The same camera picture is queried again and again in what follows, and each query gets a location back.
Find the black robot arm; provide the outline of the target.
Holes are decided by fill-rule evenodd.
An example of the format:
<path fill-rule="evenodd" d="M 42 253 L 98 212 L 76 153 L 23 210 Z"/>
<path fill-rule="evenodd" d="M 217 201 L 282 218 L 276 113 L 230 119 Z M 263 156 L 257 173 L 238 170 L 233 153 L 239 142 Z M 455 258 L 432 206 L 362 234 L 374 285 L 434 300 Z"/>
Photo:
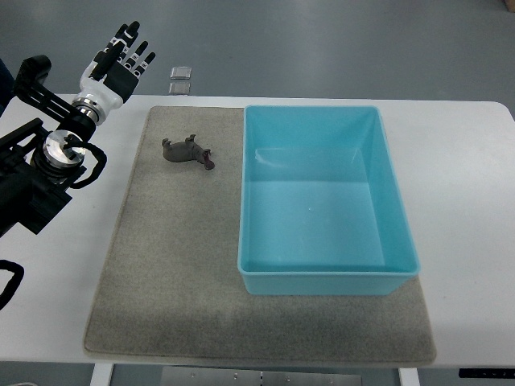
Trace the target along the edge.
<path fill-rule="evenodd" d="M 35 118 L 2 137 L 2 233 L 16 224 L 40 233 L 71 201 L 67 190 L 96 181 L 107 163 L 105 153 L 89 143 L 94 120 L 44 87 L 51 67 L 45 55 L 30 57 L 14 81 L 14 94 L 58 126 L 48 131 Z"/>

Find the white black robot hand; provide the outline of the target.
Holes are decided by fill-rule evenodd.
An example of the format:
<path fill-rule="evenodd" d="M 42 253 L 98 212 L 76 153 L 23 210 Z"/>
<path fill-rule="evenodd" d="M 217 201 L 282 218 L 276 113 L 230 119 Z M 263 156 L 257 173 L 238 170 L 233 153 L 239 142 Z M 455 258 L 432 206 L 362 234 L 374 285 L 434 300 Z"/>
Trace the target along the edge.
<path fill-rule="evenodd" d="M 119 109 L 133 95 L 140 78 L 155 59 L 143 40 L 138 39 L 140 23 L 123 24 L 105 48 L 100 50 L 80 78 L 80 92 L 72 105 L 101 125 L 109 113 Z"/>

